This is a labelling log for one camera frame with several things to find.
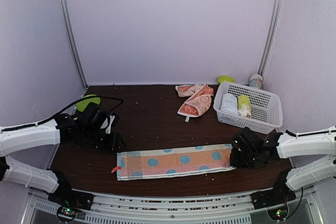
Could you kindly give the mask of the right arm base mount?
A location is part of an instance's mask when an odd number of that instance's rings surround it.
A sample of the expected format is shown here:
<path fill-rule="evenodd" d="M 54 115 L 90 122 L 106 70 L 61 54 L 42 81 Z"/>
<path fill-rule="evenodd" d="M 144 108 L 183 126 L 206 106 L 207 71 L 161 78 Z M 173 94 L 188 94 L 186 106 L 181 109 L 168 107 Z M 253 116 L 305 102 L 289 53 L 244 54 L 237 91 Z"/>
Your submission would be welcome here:
<path fill-rule="evenodd" d="M 288 202 L 296 199 L 296 193 L 286 185 L 289 171 L 280 172 L 272 189 L 251 194 L 254 209 L 267 208 L 274 221 L 285 221 L 290 216 Z"/>

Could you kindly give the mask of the blue polka dot towel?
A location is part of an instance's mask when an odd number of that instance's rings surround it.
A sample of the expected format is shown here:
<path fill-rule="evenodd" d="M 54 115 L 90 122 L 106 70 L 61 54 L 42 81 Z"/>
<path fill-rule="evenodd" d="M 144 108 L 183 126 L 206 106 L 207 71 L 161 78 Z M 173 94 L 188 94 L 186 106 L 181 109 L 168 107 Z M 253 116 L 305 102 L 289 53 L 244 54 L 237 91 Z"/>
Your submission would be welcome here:
<path fill-rule="evenodd" d="M 230 144 L 216 144 L 122 152 L 111 173 L 127 181 L 228 172 L 236 169 L 230 164 L 231 150 Z"/>

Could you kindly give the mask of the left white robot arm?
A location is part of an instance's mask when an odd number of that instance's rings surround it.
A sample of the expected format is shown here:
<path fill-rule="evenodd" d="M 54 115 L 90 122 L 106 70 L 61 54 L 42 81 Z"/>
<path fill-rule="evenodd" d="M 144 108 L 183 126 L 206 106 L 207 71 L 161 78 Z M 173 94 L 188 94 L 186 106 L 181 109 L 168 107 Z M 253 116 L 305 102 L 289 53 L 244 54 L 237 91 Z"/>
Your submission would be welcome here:
<path fill-rule="evenodd" d="M 116 153 L 126 146 L 121 134 L 113 131 L 118 121 L 118 114 L 90 102 L 78 115 L 57 113 L 40 122 L 2 127 L 1 181 L 55 194 L 64 205 L 71 205 L 76 199 L 75 192 L 61 172 L 24 164 L 10 155 L 30 148 L 68 143 Z"/>

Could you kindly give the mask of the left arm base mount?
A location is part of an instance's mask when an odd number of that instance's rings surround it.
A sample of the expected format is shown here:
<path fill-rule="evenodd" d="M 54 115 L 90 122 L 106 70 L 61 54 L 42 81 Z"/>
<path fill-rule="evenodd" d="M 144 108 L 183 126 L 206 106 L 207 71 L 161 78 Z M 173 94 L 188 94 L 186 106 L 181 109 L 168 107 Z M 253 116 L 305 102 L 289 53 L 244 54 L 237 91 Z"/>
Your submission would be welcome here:
<path fill-rule="evenodd" d="M 63 223 L 76 219 L 83 210 L 90 210 L 94 195 L 91 193 L 73 190 L 69 180 L 62 172 L 54 172 L 58 186 L 53 193 L 47 193 L 48 200 L 57 203 L 56 216 Z"/>

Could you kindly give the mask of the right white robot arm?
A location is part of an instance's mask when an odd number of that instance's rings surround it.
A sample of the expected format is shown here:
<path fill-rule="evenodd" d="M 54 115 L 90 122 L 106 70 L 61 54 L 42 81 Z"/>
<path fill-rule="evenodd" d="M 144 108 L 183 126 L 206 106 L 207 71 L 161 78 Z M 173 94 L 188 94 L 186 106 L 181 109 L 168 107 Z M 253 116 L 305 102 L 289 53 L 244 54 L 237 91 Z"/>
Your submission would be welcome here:
<path fill-rule="evenodd" d="M 269 134 L 264 140 L 245 127 L 234 136 L 235 146 L 230 153 L 230 164 L 236 168 L 256 169 L 269 161 L 297 156 L 323 155 L 322 158 L 299 168 L 283 171 L 269 192 L 272 203 L 279 204 L 296 191 L 335 176 L 335 127 L 325 130 Z"/>

